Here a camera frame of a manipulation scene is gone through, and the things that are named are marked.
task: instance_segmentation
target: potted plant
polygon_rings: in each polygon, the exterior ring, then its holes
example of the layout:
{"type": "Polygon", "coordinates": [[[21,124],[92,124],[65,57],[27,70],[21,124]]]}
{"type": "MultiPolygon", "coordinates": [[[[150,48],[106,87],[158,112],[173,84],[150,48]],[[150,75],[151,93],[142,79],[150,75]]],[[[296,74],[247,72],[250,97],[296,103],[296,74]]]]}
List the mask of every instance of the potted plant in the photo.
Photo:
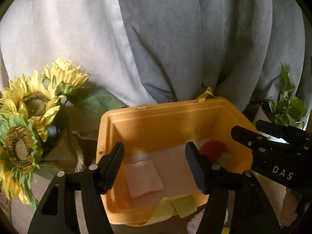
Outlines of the potted plant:
{"type": "MultiPolygon", "coordinates": [[[[301,119],[306,116],[307,108],[304,107],[303,102],[299,98],[291,95],[293,86],[290,74],[286,71],[282,63],[280,77],[282,78],[283,89],[279,93],[277,101],[274,99],[267,99],[263,101],[255,117],[254,124],[259,119],[262,119],[277,125],[290,125],[303,129],[305,127],[305,123],[301,121],[301,119]]],[[[281,139],[270,139],[284,142],[284,140],[281,139]]]]}

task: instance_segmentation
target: red pom pom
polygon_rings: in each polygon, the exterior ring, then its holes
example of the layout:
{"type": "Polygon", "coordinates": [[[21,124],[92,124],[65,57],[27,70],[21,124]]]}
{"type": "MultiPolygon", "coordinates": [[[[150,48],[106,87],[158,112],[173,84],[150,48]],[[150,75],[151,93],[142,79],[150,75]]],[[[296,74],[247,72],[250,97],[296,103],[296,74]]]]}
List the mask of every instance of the red pom pom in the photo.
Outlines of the red pom pom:
{"type": "Polygon", "coordinates": [[[213,164],[217,164],[218,158],[226,152],[228,151],[225,143],[217,140],[206,141],[199,149],[199,153],[208,157],[213,164]]]}

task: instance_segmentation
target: box handle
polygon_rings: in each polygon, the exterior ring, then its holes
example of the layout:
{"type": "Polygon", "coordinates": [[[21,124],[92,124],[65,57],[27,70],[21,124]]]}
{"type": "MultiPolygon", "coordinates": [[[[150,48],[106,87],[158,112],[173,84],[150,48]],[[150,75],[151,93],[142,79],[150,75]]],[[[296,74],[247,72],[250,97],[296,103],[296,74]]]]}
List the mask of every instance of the box handle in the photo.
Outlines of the box handle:
{"type": "Polygon", "coordinates": [[[200,95],[196,100],[197,102],[205,102],[206,97],[209,95],[215,97],[210,87],[208,87],[207,90],[202,95],[200,95]]]}
{"type": "Polygon", "coordinates": [[[137,106],[137,109],[146,109],[147,108],[147,105],[138,105],[137,106]]]}

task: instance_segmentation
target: white fabric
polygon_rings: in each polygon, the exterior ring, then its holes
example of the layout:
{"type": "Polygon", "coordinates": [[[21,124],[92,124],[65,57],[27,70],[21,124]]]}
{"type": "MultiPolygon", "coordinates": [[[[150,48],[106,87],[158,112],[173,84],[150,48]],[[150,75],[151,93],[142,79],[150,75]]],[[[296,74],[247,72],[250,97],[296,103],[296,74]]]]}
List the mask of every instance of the white fabric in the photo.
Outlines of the white fabric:
{"type": "MultiPolygon", "coordinates": [[[[191,221],[188,222],[186,229],[188,230],[188,234],[196,234],[200,221],[202,220],[202,216],[204,215],[204,209],[195,215],[191,221]]],[[[224,224],[227,222],[229,216],[229,211],[225,213],[224,224]]]]}
{"type": "Polygon", "coordinates": [[[125,171],[131,198],[137,198],[164,188],[152,160],[126,164],[125,171]]]}
{"type": "Polygon", "coordinates": [[[7,72],[4,67],[4,62],[2,58],[2,53],[1,53],[1,46],[0,46],[0,89],[3,89],[4,87],[8,87],[9,82],[8,82],[8,77],[7,77],[7,72]]]}
{"type": "Polygon", "coordinates": [[[118,0],[15,0],[0,22],[0,47],[0,81],[3,70],[31,75],[60,56],[126,105],[156,103],[140,82],[118,0]]]}

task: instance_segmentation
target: yellow ribbon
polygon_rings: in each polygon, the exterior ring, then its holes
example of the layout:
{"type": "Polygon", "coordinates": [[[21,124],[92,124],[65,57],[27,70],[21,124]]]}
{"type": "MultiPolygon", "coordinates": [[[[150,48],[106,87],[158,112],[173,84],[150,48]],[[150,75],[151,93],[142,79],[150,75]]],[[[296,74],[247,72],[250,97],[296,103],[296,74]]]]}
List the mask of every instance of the yellow ribbon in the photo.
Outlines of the yellow ribbon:
{"type": "Polygon", "coordinates": [[[146,226],[157,222],[168,220],[172,216],[179,215],[181,218],[187,217],[197,210],[196,203],[192,195],[180,195],[163,198],[157,205],[151,218],[143,225],[132,225],[135,227],[146,226]]]}
{"type": "Polygon", "coordinates": [[[230,233],[230,229],[224,227],[221,234],[229,234],[229,233],[230,233]]]}
{"type": "Polygon", "coordinates": [[[200,95],[196,100],[197,102],[205,102],[206,97],[209,95],[215,97],[210,87],[208,87],[207,90],[202,95],[200,95]]]}

